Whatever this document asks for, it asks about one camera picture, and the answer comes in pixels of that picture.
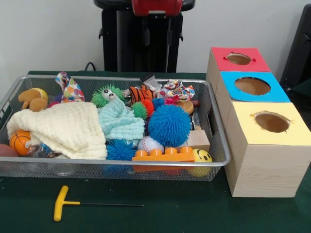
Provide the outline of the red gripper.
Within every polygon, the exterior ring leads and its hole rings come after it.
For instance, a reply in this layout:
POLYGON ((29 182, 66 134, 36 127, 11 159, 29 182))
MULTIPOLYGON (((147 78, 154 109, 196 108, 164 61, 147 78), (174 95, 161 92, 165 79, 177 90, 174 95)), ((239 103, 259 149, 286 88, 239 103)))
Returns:
MULTIPOLYGON (((181 11, 182 0, 132 0, 134 14, 139 17, 150 14, 164 14, 165 16, 176 16, 181 11)), ((168 17, 167 45, 171 46, 173 40, 172 17, 168 17)), ((142 19, 142 41, 145 46, 150 44, 150 32, 148 20, 142 19)))

